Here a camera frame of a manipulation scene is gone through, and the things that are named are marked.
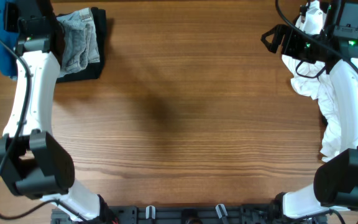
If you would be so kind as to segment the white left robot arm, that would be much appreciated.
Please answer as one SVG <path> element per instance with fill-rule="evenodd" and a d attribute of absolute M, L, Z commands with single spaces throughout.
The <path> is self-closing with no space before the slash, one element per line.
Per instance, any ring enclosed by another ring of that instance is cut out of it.
<path fill-rule="evenodd" d="M 0 139 L 0 181 L 75 223 L 119 221 L 76 179 L 71 156 L 52 134 L 55 85 L 98 78 L 105 37 L 106 13 L 97 7 L 58 16 L 50 1 L 0 1 L 0 66 L 17 82 Z"/>

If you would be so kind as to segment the folded black garment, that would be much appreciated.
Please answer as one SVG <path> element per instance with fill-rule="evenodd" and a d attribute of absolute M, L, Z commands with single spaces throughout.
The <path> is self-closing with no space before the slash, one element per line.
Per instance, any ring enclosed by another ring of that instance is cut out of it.
<path fill-rule="evenodd" d="M 100 62 L 90 63 L 84 70 L 80 72 L 65 75 L 62 78 L 58 77 L 57 78 L 58 83 L 98 79 L 104 68 L 104 64 L 105 64 L 104 42 L 107 34 L 106 11 L 98 7 L 89 7 L 89 8 L 93 13 L 94 22 L 96 26 L 96 40 L 98 43 Z"/>

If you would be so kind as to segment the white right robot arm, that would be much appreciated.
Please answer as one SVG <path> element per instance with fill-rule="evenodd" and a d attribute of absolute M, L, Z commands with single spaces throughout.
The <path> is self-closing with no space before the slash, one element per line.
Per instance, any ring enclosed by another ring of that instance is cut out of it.
<path fill-rule="evenodd" d="M 323 165 L 312 184 L 279 196 L 282 216 L 358 211 L 358 1 L 308 1 L 295 21 L 285 19 L 261 40 L 281 53 L 293 88 L 316 99 L 328 121 Z"/>

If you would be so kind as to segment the folded light denim shorts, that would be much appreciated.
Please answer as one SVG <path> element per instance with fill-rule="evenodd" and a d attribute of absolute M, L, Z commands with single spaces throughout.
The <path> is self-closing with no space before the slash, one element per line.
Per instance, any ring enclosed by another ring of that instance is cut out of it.
<path fill-rule="evenodd" d="M 64 28 L 65 50 L 59 77 L 84 70 L 90 63 L 100 62 L 96 26 L 90 8 L 57 17 Z"/>

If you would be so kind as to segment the white printed t-shirt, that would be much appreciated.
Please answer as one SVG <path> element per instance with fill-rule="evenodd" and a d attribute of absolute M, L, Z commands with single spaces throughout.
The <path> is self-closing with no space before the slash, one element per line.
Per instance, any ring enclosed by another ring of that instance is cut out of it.
<path fill-rule="evenodd" d="M 283 63 L 292 72 L 290 80 L 295 92 L 299 95 L 309 96 L 318 101 L 321 114 L 327 119 L 327 126 L 323 134 L 322 161 L 327 162 L 336 157 L 341 149 L 341 125 L 337 98 L 332 81 L 326 72 L 316 77 L 324 67 L 323 62 L 301 62 L 293 57 L 283 55 Z"/>

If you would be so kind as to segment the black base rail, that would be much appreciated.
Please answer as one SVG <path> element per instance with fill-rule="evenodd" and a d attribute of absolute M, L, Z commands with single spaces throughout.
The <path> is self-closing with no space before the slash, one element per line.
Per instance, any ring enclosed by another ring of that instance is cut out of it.
<path fill-rule="evenodd" d="M 280 214 L 268 204 L 245 204 L 236 207 L 219 204 L 213 207 L 110 207 L 113 218 L 105 223 L 122 224 L 185 224 L 189 218 L 197 218 L 205 224 L 264 224 L 264 223 L 326 223 L 326 215 L 314 218 L 291 219 Z"/>

